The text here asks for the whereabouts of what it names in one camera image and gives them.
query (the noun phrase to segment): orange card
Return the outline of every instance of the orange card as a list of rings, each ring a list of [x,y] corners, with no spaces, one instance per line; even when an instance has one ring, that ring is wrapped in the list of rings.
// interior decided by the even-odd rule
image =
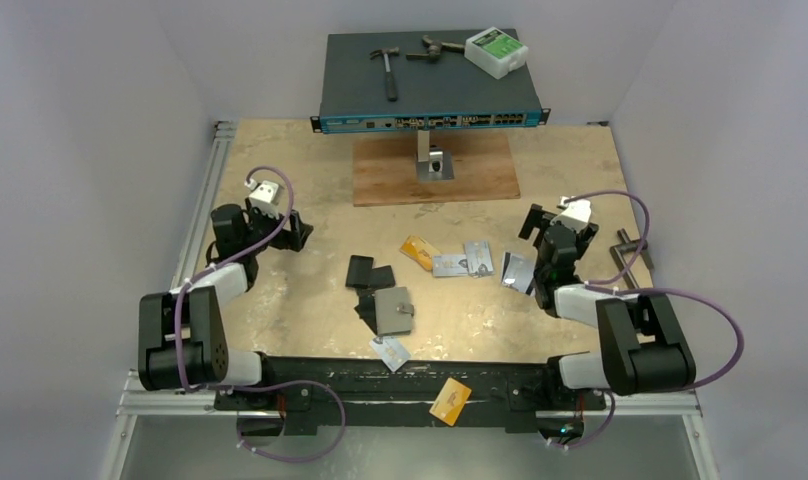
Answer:
[[[427,271],[433,270],[433,257],[441,255],[436,247],[415,235],[407,237],[404,245],[401,245],[401,253],[419,262],[419,265]]]
[[[457,417],[460,416],[460,412],[463,411],[466,400],[469,399],[471,394],[471,388],[453,378],[449,378],[442,390],[439,391],[436,400],[433,401],[430,413],[453,427],[457,423]]]

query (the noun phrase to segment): metal post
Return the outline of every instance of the metal post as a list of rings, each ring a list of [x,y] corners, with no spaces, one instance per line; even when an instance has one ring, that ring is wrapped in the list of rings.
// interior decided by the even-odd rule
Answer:
[[[451,152],[430,144],[430,130],[416,132],[416,174],[420,182],[454,179]]]

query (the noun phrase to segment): label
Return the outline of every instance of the label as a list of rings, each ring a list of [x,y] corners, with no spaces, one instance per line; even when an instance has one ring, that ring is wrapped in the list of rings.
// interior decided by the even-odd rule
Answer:
[[[499,60],[522,48],[522,42],[501,30],[491,30],[486,35],[475,40],[474,44]]]
[[[449,378],[445,382],[445,386],[439,391],[436,400],[433,401],[430,414],[442,420],[448,426],[453,427],[457,423],[457,417],[466,406],[466,400],[472,394],[472,389],[463,385],[462,383]]]

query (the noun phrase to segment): silver card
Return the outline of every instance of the silver card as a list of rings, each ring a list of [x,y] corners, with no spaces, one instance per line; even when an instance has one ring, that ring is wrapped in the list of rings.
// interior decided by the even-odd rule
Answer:
[[[486,240],[466,242],[463,245],[463,251],[466,252],[469,275],[486,277],[495,273],[495,268],[492,266],[492,255],[489,252],[489,243]]]
[[[469,262],[464,254],[437,255],[433,257],[434,277],[466,277]]]
[[[534,262],[517,253],[504,252],[501,262],[501,285],[526,295],[533,295]]]
[[[393,373],[410,360],[410,352],[395,337],[375,337],[369,345]]]

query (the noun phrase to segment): gray wall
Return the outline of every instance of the gray wall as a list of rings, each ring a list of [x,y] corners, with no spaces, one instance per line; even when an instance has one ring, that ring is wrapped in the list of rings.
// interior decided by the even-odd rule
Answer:
[[[680,0],[614,119],[660,284],[728,306],[700,390],[725,479],[808,479],[808,1]],[[703,373],[730,329],[684,306]]]
[[[0,0],[0,478],[97,475],[208,123],[149,1]]]
[[[552,121],[609,119],[675,0],[156,0],[218,118],[317,115],[329,33],[512,26]],[[366,52],[379,48],[367,45]]]

